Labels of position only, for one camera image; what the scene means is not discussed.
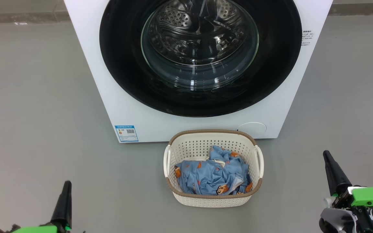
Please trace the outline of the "cream perforated laundry basket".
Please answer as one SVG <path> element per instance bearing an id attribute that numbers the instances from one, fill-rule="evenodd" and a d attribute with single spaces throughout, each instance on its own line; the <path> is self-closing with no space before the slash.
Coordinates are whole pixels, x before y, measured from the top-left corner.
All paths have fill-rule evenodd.
<path id="1" fill-rule="evenodd" d="M 174 165 L 182 161 L 209 160 L 211 146 L 237 152 L 249 165 L 253 189 L 237 195 L 196 195 L 183 192 L 175 178 Z M 241 131 L 207 129 L 183 131 L 174 135 L 164 152 L 165 181 L 174 197 L 183 205 L 206 208 L 224 208 L 244 205 L 261 187 L 265 161 L 255 139 Z"/>

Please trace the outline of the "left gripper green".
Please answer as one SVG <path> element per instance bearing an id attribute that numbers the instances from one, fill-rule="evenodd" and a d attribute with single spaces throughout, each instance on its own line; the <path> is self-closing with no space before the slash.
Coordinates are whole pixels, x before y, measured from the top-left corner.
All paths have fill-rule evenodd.
<path id="1" fill-rule="evenodd" d="M 72 230 L 72 183 L 65 181 L 54 208 L 51 223 L 34 227 L 20 227 L 13 224 L 11 229 L 0 229 L 0 233 L 79 233 Z"/>

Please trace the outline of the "blue bear print garment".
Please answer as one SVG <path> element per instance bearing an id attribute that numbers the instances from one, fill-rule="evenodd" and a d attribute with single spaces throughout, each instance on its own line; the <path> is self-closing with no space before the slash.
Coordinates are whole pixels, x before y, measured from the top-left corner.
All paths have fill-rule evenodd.
<path id="1" fill-rule="evenodd" d="M 211 194 L 237 195 L 252 191 L 253 182 L 249 175 L 249 165 L 237 152 L 213 145 L 207 163 Z"/>
<path id="2" fill-rule="evenodd" d="M 231 189 L 229 175 L 217 161 L 182 161 L 174 165 L 174 174 L 185 193 L 225 195 Z"/>

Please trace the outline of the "round white filter cover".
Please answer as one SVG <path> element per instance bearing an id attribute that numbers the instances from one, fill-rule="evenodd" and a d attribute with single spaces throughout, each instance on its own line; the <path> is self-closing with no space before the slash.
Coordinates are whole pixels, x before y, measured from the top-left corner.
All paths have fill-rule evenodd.
<path id="1" fill-rule="evenodd" d="M 266 125 L 260 122 L 248 122 L 236 128 L 236 131 L 244 132 L 252 136 L 254 139 L 263 136 L 266 130 Z"/>

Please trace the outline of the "white front-load washing machine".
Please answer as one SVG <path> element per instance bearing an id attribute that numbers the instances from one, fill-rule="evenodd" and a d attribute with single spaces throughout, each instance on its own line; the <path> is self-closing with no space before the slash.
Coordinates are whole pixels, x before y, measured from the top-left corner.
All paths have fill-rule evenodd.
<path id="1" fill-rule="evenodd" d="M 236 131 L 248 122 L 260 122 L 267 127 L 265 134 L 256 139 L 277 138 L 333 4 L 333 0 L 294 0 L 302 24 L 301 50 L 293 70 L 274 92 L 248 108 L 227 115 L 184 117 L 160 112 L 139 102 L 124 91 L 108 71 L 99 34 L 110 0 L 63 1 L 114 131 L 115 125 L 133 125 L 139 142 L 169 141 L 175 134 L 189 130 Z"/>

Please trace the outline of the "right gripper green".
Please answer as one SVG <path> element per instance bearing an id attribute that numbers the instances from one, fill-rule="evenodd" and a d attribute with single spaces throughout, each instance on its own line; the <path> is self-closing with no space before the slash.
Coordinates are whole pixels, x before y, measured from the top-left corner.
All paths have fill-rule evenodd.
<path id="1" fill-rule="evenodd" d="M 373 224 L 373 187 L 353 186 L 328 150 L 323 158 L 331 195 L 324 199 L 324 223 Z"/>

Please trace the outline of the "black round glass washer door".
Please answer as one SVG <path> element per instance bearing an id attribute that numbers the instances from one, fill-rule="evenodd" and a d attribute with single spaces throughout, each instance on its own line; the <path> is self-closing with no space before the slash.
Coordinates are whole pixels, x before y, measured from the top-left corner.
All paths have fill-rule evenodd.
<path id="1" fill-rule="evenodd" d="M 124 91 L 146 106 L 183 117 L 227 115 L 270 95 L 293 70 L 302 42 L 294 0 L 232 0 L 257 25 L 259 47 L 253 63 L 235 81 L 219 88 L 170 85 L 149 67 L 141 49 L 145 22 L 167 1 L 110 0 L 100 24 L 100 49 L 108 71 Z"/>

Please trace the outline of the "blue energy label sticker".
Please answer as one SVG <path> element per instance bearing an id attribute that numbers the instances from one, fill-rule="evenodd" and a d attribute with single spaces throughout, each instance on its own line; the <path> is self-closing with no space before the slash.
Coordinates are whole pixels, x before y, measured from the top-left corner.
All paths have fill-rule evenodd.
<path id="1" fill-rule="evenodd" d="M 135 126 L 133 125 L 115 125 L 115 131 L 120 143 L 139 142 Z"/>

